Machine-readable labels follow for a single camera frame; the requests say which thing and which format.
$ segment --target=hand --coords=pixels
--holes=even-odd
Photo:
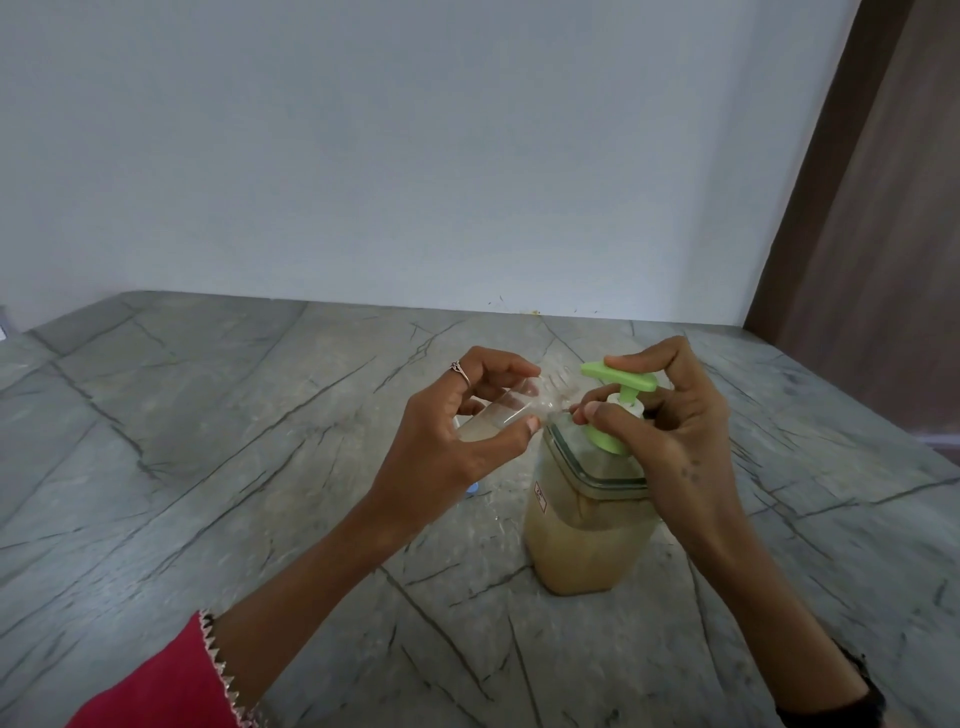
[[[674,389],[639,394],[651,421],[605,403],[619,384],[600,387],[571,408],[573,421],[590,422],[630,448],[646,472],[657,512],[695,561],[735,557],[732,549],[751,529],[733,476],[730,408],[687,340],[675,336],[641,353],[607,356],[604,363],[624,372],[665,370]]]
[[[460,359],[471,386],[447,371],[407,402],[387,457],[365,498],[368,505],[401,530],[409,541],[463,497],[482,477],[527,449],[540,421],[530,417],[495,437],[472,443],[457,438],[453,416],[475,415],[540,367],[510,352],[473,347]]]

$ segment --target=left hand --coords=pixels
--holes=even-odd
[[[540,429],[536,417],[513,423],[489,440],[461,442],[454,415],[475,415],[487,401],[540,367],[515,353],[473,347],[460,359],[471,385],[447,370],[407,401],[393,444],[380,466],[365,505],[374,508],[410,541],[457,503],[467,488],[523,454]]]

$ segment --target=white wall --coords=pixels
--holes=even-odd
[[[740,323],[856,0],[0,9],[0,303]]]

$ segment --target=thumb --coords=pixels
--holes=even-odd
[[[617,404],[588,402],[584,406],[584,415],[591,425],[630,448],[644,470],[661,461],[669,447],[670,437],[666,433],[654,427],[649,420],[641,420]]]
[[[486,477],[501,465],[519,457],[527,450],[531,438],[540,429],[540,420],[527,417],[504,427],[487,440],[465,443],[472,455],[474,467],[478,472],[475,479]]]

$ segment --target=forearm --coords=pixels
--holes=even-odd
[[[819,713],[867,694],[866,683],[793,592],[749,525],[727,558],[695,563],[730,608],[779,708]]]
[[[297,656],[333,608],[415,534],[362,500],[289,567],[216,620],[218,659],[251,707]]]

